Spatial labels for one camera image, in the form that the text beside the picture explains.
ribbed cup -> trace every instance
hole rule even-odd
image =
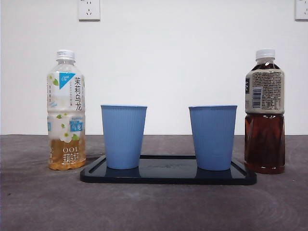
[[[189,107],[197,165],[206,170],[231,167],[236,105]]]
[[[101,105],[106,163],[109,168],[139,165],[146,106]]]

black tray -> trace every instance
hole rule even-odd
[[[229,170],[203,170],[197,167],[194,155],[141,155],[139,167],[117,170],[107,167],[103,155],[81,171],[80,180],[89,183],[250,185],[257,182],[257,176],[235,160]]]

gray table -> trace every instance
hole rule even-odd
[[[243,162],[244,137],[233,157]],[[103,152],[87,136],[87,164]],[[145,136],[143,154],[193,154],[191,136]],[[2,231],[308,230],[308,136],[286,137],[286,170],[251,186],[91,184],[47,168],[47,136],[1,136]]]

dark brown liquid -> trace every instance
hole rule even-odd
[[[249,114],[245,118],[245,165],[258,173],[284,171],[284,117]]]

electrical socket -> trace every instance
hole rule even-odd
[[[295,20],[308,21],[308,0],[295,0]]]
[[[100,21],[100,0],[78,0],[79,21]]]

